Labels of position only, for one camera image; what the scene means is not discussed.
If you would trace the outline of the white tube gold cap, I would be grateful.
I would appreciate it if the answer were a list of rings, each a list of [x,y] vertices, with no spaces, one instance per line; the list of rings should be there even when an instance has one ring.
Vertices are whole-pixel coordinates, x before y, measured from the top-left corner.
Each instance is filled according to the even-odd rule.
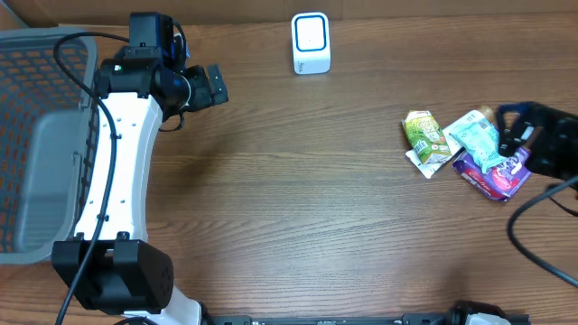
[[[430,179],[440,168],[442,168],[447,162],[449,162],[461,149],[462,146],[457,142],[451,135],[450,132],[453,131],[459,125],[466,125],[468,123],[478,122],[485,118],[489,122],[493,122],[494,113],[491,107],[481,106],[478,109],[471,110],[464,116],[460,117],[450,125],[443,129],[443,134],[446,136],[447,144],[450,148],[452,155],[449,158],[445,158],[441,162],[432,162],[428,164],[423,164],[415,154],[414,150],[409,150],[406,152],[407,160],[412,163],[426,179]]]

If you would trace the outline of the green tea carton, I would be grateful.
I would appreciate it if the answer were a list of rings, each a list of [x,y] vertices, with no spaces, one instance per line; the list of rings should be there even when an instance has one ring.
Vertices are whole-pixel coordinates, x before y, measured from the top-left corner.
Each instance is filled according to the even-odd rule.
[[[443,130],[430,111],[410,110],[402,127],[420,163],[444,163],[452,157]]]

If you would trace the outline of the grey plastic basket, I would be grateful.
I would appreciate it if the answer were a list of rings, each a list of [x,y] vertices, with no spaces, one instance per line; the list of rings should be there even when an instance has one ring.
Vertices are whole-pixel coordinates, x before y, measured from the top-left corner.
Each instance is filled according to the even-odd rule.
[[[90,86],[98,51],[73,27],[1,34],[1,262],[35,264],[71,237],[88,196],[98,113]]]

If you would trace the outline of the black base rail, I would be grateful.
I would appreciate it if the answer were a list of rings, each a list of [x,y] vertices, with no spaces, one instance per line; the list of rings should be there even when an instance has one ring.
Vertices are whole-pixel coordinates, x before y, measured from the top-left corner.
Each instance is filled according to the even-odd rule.
[[[451,316],[449,313],[407,313],[398,317],[353,317],[353,318],[264,318],[249,316],[208,316],[202,325],[527,325],[526,315],[508,319],[483,313],[465,317]]]

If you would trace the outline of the teal wipes packet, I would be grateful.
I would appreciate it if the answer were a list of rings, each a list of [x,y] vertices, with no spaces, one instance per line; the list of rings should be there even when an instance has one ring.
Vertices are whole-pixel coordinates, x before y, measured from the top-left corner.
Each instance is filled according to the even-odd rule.
[[[458,125],[450,135],[461,144],[483,173],[507,160],[499,154],[499,132],[486,118]]]

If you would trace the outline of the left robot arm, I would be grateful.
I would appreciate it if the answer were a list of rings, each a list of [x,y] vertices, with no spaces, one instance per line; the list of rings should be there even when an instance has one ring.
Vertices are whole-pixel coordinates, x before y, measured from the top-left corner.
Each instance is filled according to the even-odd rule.
[[[145,219],[163,123],[228,101],[219,67],[188,66],[187,57],[176,20],[133,13],[122,49],[85,87],[99,121],[89,194],[72,237],[54,243],[51,264],[68,301],[123,324],[210,322],[206,308],[176,287],[172,259],[148,243]]]

